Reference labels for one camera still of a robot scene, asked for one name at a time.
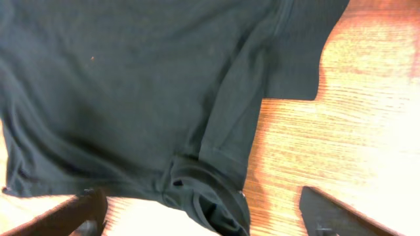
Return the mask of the black t-shirt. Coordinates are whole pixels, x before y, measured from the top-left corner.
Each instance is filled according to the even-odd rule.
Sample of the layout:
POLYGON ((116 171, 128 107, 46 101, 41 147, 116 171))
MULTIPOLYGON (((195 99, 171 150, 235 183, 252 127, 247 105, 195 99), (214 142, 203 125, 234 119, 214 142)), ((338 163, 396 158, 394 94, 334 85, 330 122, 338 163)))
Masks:
POLYGON ((263 98, 313 100, 342 0, 1 2, 4 193, 116 197, 248 235, 263 98))

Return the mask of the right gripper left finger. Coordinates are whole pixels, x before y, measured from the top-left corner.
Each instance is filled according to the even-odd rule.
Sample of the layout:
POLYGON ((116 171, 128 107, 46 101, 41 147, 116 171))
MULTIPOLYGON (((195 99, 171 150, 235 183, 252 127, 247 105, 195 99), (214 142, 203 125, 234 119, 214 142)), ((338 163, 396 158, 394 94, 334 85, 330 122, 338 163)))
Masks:
POLYGON ((2 236, 101 236, 108 201, 102 189, 86 189, 2 236))

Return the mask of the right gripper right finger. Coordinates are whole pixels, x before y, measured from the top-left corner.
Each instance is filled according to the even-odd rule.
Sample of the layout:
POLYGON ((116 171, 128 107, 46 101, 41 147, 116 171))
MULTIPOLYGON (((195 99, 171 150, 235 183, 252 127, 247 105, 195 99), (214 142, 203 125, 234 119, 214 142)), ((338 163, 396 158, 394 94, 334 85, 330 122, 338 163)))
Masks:
POLYGON ((315 187, 302 188, 299 210, 308 236, 399 235, 315 187))

